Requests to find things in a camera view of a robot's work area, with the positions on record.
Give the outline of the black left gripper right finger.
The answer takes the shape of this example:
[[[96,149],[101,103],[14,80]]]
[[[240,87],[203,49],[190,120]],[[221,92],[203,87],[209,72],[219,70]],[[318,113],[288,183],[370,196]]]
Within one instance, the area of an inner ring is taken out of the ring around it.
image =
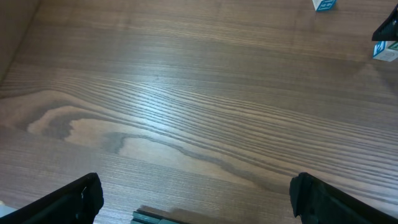
[[[289,187],[294,217],[303,224],[397,224],[397,219],[302,172]]]

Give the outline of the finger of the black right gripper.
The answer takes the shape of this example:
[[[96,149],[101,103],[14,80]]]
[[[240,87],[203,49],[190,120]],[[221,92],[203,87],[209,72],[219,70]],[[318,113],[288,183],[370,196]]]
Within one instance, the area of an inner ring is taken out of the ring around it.
[[[372,41],[397,41],[397,7],[388,18],[374,31]]]

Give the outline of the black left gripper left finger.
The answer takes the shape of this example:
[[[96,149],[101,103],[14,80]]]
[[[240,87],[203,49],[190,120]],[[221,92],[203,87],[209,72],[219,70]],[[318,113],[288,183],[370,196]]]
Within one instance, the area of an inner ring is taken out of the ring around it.
[[[1,217],[1,224],[92,224],[103,205],[101,181],[92,172]]]

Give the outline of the wooden block globe picture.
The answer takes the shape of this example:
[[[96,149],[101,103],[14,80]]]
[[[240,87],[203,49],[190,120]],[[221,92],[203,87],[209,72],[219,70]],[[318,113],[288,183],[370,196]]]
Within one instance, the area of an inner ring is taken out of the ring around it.
[[[397,58],[397,41],[379,41],[375,44],[373,59],[391,62]]]

